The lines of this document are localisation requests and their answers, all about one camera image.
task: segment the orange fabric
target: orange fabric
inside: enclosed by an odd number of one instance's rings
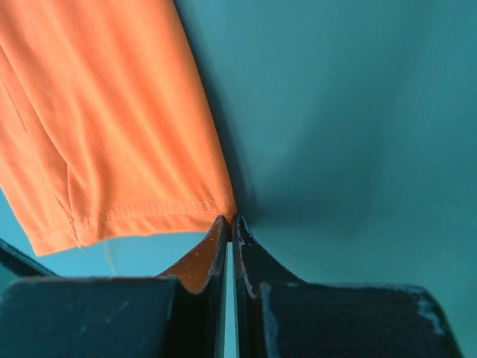
[[[37,255],[235,213],[172,0],[2,0],[0,46],[0,185]]]

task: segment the black surface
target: black surface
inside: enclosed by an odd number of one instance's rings
[[[173,276],[17,281],[0,301],[0,358],[222,357],[227,232],[219,216]]]
[[[302,281],[233,222],[240,358],[460,358],[438,302],[406,285]]]
[[[419,287],[261,289],[269,358],[461,357],[438,303]]]
[[[57,276],[53,271],[0,239],[0,265],[20,277]]]
[[[0,304],[0,357],[165,357],[178,286],[171,278],[19,280]]]

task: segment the teal background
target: teal background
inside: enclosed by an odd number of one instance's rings
[[[477,2],[177,6],[260,243],[313,282],[425,286],[477,357]],[[0,236],[32,254],[3,198],[0,215]],[[156,274],[202,235],[108,245],[119,274]],[[112,272],[103,245],[39,261]]]

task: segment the stitching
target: stitching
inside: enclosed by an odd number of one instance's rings
[[[146,217],[146,216],[166,216],[166,215],[183,215],[183,214],[219,214],[219,212],[218,211],[183,211],[183,212],[170,212],[170,213],[138,214],[138,215],[132,215],[132,216],[125,216],[125,217],[121,217],[121,218],[101,220],[100,223],[114,222],[114,221],[121,221],[121,220],[130,220],[130,219],[140,219],[140,218],[143,218],[143,217]],[[90,230],[90,229],[97,228],[97,227],[98,227],[98,225],[96,224],[96,225],[81,227],[81,228],[79,228],[79,230]],[[71,230],[70,227],[63,226],[63,227],[59,227],[55,230],[49,230],[45,233],[33,234],[33,235],[31,235],[31,239],[36,241],[36,242],[43,242],[43,241],[49,239],[49,237],[51,235],[53,235],[54,233],[56,233],[58,231],[67,231],[70,234],[74,234],[74,232]]]
[[[75,220],[84,220],[84,219],[90,219],[90,218],[99,218],[100,216],[107,215],[108,213],[114,213],[115,211],[118,211],[118,210],[139,209],[139,208],[142,208],[142,207],[152,207],[152,206],[160,206],[160,205],[200,204],[200,203],[213,203],[213,202],[215,202],[215,200],[182,201],[182,202],[178,201],[178,202],[171,202],[171,203],[138,204],[138,205],[130,205],[130,206],[127,206],[127,207],[115,207],[113,209],[108,209],[108,210],[105,210],[105,211],[101,211],[96,215],[82,216],[82,217],[74,218],[74,219]]]
[[[121,220],[130,220],[130,219],[140,219],[144,218],[146,216],[165,216],[165,215],[181,215],[181,214],[218,214],[217,211],[182,211],[182,212],[171,212],[171,213],[152,213],[152,214],[138,214],[138,215],[132,215],[132,216],[124,216],[120,218],[113,218],[113,219],[108,219],[108,220],[101,220],[101,223],[103,222],[117,222]],[[84,230],[88,229],[93,229],[98,227],[98,225],[91,225],[91,226],[85,226],[82,227]]]
[[[25,87],[23,86],[22,82],[20,81],[20,77],[16,74],[16,71],[15,71],[15,68],[13,67],[13,64],[12,62],[10,61],[10,59],[8,58],[7,56],[7,53],[5,52],[4,48],[2,46],[0,46],[0,49],[1,51],[3,52],[3,55],[5,57],[5,60],[7,61],[8,65],[10,66],[11,68],[11,71],[12,73],[15,75],[16,77],[16,80],[18,81],[18,85],[22,88],[22,92],[23,94],[25,95],[25,98],[28,100],[28,103],[30,104],[30,107],[31,109],[33,110],[37,120],[39,122],[41,122],[40,120],[40,115],[38,114],[37,110],[35,109],[35,107],[33,106],[33,102],[30,100],[30,97],[28,96],[27,94],[27,91],[25,89]],[[8,94],[8,97],[10,98],[10,101],[13,105],[13,107],[15,108],[15,111],[16,111],[16,115],[19,117],[20,119],[20,122],[22,123],[22,126],[23,126],[23,130],[25,131],[25,135],[26,137],[28,138],[28,144],[30,145],[30,147],[32,148],[32,150],[34,152],[37,152],[37,147],[34,145],[34,141],[31,139],[31,135],[30,133],[28,132],[27,128],[26,128],[26,125],[25,125],[25,120],[23,119],[23,116],[20,114],[20,111],[18,109],[18,107],[16,106],[16,103],[15,101],[13,100],[13,96],[11,95],[10,93],[10,90],[8,89],[7,87],[7,84],[4,82],[3,78],[0,78],[1,79],[1,82],[5,88],[5,90],[7,91],[7,94]],[[37,154],[37,157],[36,157],[36,160],[38,160],[39,164],[40,164],[40,167],[42,170],[45,170],[45,167],[44,167],[44,163],[43,161],[41,160],[41,157]],[[51,178],[46,174],[46,173],[43,173],[43,175],[45,176],[45,181],[50,185],[50,189],[51,189],[51,194],[52,196],[54,197],[54,199],[56,200],[58,206],[61,208],[61,210],[64,212],[66,218],[68,219],[68,222],[69,222],[69,228],[72,229],[72,235],[73,235],[73,238],[74,240],[76,241],[77,245],[80,244],[79,240],[78,240],[78,236],[76,235],[75,233],[75,226],[73,225],[73,218],[71,217],[71,215],[69,214],[68,211],[65,210],[65,208],[63,207],[63,205],[61,204],[60,200],[58,199],[56,193],[54,192],[54,186],[51,182]]]

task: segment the fabric hem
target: fabric hem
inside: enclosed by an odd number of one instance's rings
[[[73,218],[65,225],[29,235],[37,256],[93,245],[117,236],[148,236],[154,233],[207,231],[227,202],[216,200],[140,204],[117,207],[99,214]]]

